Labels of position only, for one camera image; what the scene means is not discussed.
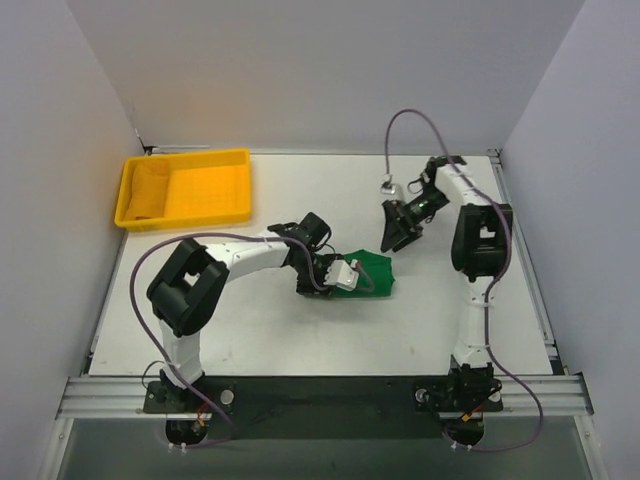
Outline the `green t-shirt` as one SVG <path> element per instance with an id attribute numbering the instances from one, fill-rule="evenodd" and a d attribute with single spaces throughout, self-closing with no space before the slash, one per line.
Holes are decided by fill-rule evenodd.
<path id="1" fill-rule="evenodd" d="M 348 263 L 357 261 L 366 273 L 360 275 L 352 291 L 336 288 L 331 296 L 337 299 L 387 298 L 393 293 L 395 278 L 392 260 L 383 255 L 360 249 L 344 255 Z"/>

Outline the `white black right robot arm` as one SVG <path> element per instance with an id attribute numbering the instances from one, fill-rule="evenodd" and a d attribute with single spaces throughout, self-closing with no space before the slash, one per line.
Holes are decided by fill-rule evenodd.
<path id="1" fill-rule="evenodd" d="M 381 250 L 397 252 L 418 240 L 422 225 L 442 208 L 450 205 L 457 212 L 451 262 L 461 278 L 464 306 L 443 394 L 450 405 L 464 408 L 495 395 L 500 385 L 494 378 L 488 314 L 492 290 L 511 260 L 513 211 L 479 191 L 459 156 L 430 158 L 418 183 L 421 190 L 413 200 L 382 203 Z"/>

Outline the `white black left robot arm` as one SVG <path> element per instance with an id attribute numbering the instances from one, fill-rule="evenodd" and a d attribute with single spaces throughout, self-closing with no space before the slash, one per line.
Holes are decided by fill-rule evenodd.
<path id="1" fill-rule="evenodd" d="M 273 224 L 255 237 L 232 234 L 225 242 L 209 245 L 194 238 L 178 241 L 146 291 L 169 358 L 160 378 L 172 404 L 190 411 L 202 401 L 200 331 L 228 283 L 262 270 L 290 267 L 297 274 L 300 295 L 327 296 L 336 289 L 325 280 L 330 267 L 344 256 L 320 252 L 330 233 L 328 224 L 310 212 L 299 223 Z"/>

